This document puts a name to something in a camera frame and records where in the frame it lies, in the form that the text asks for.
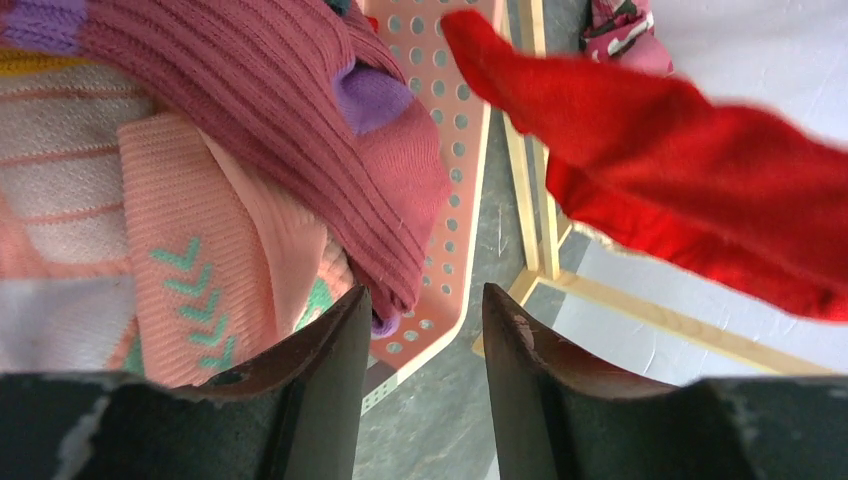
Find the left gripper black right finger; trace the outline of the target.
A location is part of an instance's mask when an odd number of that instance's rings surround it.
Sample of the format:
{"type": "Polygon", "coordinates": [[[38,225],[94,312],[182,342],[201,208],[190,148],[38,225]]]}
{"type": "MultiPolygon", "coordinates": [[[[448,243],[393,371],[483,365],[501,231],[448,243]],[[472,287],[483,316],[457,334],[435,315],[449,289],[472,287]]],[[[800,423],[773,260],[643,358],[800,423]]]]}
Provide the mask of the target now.
{"type": "Polygon", "coordinates": [[[619,368],[483,290],[483,340],[504,479],[843,479],[843,376],[707,378],[619,368]]]}

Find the maroon purple sock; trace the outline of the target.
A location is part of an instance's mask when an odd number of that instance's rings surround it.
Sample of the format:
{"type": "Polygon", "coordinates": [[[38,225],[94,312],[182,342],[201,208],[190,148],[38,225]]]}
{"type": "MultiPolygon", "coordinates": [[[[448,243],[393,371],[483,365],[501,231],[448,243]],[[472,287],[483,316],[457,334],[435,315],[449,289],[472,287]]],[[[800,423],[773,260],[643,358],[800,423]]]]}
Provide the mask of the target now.
{"type": "Polygon", "coordinates": [[[129,75],[328,224],[390,320],[451,193],[429,110],[352,1],[5,1],[5,47],[129,75]]]}

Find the plain red sock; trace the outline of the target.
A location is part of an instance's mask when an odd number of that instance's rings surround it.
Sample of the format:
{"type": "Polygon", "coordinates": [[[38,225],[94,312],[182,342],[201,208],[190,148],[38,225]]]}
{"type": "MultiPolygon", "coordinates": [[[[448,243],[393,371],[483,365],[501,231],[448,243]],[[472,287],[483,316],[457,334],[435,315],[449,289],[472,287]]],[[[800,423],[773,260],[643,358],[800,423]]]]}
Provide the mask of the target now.
{"type": "Polygon", "coordinates": [[[564,213],[615,244],[812,320],[847,318],[847,153],[670,76],[529,56],[444,15],[471,90],[549,150],[564,213]]]}

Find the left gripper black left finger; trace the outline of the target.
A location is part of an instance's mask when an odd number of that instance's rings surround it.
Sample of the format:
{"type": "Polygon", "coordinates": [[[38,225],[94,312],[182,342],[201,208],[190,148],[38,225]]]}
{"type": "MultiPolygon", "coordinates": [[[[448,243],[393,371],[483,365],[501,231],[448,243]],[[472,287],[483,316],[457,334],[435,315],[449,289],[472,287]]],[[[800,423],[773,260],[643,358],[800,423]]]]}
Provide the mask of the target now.
{"type": "Polygon", "coordinates": [[[316,321],[200,386],[121,372],[5,374],[5,479],[348,479],[372,305],[316,321]]]}

